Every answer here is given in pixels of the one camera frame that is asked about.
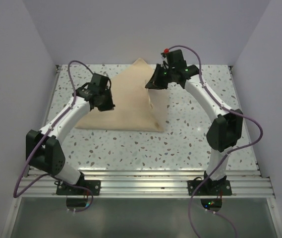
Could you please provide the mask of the beige cloth mat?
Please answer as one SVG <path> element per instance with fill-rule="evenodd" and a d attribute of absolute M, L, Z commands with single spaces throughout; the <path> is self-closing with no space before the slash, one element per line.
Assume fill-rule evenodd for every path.
<path fill-rule="evenodd" d="M 163 132 L 169 104 L 168 90 L 146 89 L 154 70 L 142 58 L 112 78 L 115 108 L 91 110 L 76 124 L 77 129 Z"/>

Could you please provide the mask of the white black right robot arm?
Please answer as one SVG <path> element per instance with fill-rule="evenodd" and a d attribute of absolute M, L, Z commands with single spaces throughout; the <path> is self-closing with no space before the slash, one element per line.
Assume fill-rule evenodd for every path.
<path fill-rule="evenodd" d="M 203 189 L 207 194 L 220 190 L 226 179 L 227 154 L 241 138 L 243 119 L 241 110 L 233 110 L 211 89 L 202 77 L 201 65 L 188 65 L 182 50 L 165 49 L 163 62 L 157 64 L 147 89 L 167 89 L 176 83 L 192 95 L 207 114 L 211 125 L 206 134 L 211 147 L 209 165 L 205 171 Z"/>

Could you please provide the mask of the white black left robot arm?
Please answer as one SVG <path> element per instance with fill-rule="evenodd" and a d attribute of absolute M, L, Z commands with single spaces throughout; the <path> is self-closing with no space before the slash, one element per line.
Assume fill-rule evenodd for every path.
<path fill-rule="evenodd" d="M 111 93 L 111 80 L 94 73 L 91 81 L 77 88 L 70 101 L 59 114 L 38 131 L 26 135 L 26 162 L 66 183 L 73 194 L 81 194 L 85 182 L 81 173 L 66 163 L 62 143 L 79 120 L 96 108 L 111 111 L 115 105 Z"/>

